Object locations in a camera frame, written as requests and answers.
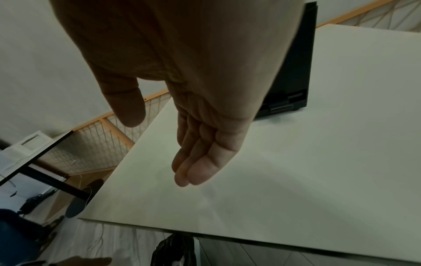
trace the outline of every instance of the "grid panel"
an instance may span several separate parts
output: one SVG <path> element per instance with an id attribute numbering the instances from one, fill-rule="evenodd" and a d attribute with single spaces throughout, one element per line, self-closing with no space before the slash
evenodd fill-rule
<path id="1" fill-rule="evenodd" d="M 73 133 L 40 159 L 68 174 L 116 167 L 128 148 L 95 122 Z"/>
<path id="2" fill-rule="evenodd" d="M 395 0 L 340 24 L 404 32 L 421 32 L 421 0 Z"/>
<path id="3" fill-rule="evenodd" d="M 110 115 L 107 119 L 116 126 L 121 132 L 123 132 L 129 139 L 136 142 L 140 136 L 145 132 L 152 121 L 157 117 L 158 113 L 170 100 L 171 96 L 169 93 L 165 93 L 161 96 L 145 101 L 146 117 L 145 120 L 137 127 L 128 128 L 125 127 L 115 115 Z"/>

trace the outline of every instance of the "table top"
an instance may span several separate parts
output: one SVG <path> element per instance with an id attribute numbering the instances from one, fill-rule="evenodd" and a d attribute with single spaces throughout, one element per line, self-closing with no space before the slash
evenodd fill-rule
<path id="1" fill-rule="evenodd" d="M 421 262 L 421 35 L 316 30 L 308 106 L 254 121 L 200 186 L 175 185 L 158 114 L 82 218 Z"/>
<path id="2" fill-rule="evenodd" d="M 44 145 L 42 148 L 40 148 L 39 150 L 34 152 L 31 156 L 28 156 L 26 158 L 23 158 L 23 159 L 19 160 L 13 166 L 11 166 L 11 167 L 3 170 L 2 172 L 0 172 L 0 182 L 2 181 L 3 178 L 7 178 L 7 177 L 10 177 L 11 175 L 15 175 L 18 172 L 19 168 L 21 168 L 23 166 L 27 166 L 31 162 L 33 162 L 34 160 L 41 157 L 43 154 L 45 154 L 47 151 L 49 151 L 51 148 L 53 148 L 59 142 L 61 142 L 65 138 L 67 138 L 71 133 L 73 133 L 73 131 L 68 131 L 68 132 L 63 133 L 61 135 L 58 135 L 57 137 L 53 138 L 52 141 L 50 141 L 49 143 Z"/>

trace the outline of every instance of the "hand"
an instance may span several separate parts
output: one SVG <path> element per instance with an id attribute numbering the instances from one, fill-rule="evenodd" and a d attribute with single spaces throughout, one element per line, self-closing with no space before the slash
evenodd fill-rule
<path id="1" fill-rule="evenodd" d="M 136 78 L 164 80 L 178 110 L 179 186 L 239 151 L 296 32 L 303 0 L 52 0 L 126 126 L 145 104 Z"/>
<path id="2" fill-rule="evenodd" d="M 71 257 L 55 263 L 57 266 L 108 266 L 112 258 L 83 259 L 79 256 Z"/>

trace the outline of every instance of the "black table leg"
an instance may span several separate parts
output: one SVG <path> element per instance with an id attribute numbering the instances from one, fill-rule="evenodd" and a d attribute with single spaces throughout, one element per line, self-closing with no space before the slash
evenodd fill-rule
<path id="1" fill-rule="evenodd" d="M 47 174 L 44 174 L 44 173 L 42 173 L 38 170 L 35 170 L 35 169 L 33 169 L 29 166 L 22 167 L 19 170 L 19 172 L 28 176 L 28 177 L 30 177 L 30 178 L 38 180 L 39 182 L 50 185 L 53 188 L 57 188 L 57 189 L 62 190 L 66 193 L 69 193 L 70 195 L 73 195 L 73 196 L 75 196 L 79 199 L 82 199 L 84 201 L 87 201 L 89 199 L 90 195 L 91 195 L 90 193 L 87 193 L 85 191 L 82 191 L 80 189 L 72 187 L 71 185 L 68 185 L 68 184 L 66 184 L 62 181 L 59 181 L 59 180 L 57 180 L 57 179 L 55 179 L 55 178 L 53 178 L 53 177 L 51 177 Z"/>

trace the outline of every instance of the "laptop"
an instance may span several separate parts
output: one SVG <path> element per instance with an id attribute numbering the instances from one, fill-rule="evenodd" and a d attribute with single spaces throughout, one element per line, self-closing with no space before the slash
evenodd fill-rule
<path id="1" fill-rule="evenodd" d="M 297 34 L 256 118 L 307 106 L 317 2 L 305 5 Z"/>

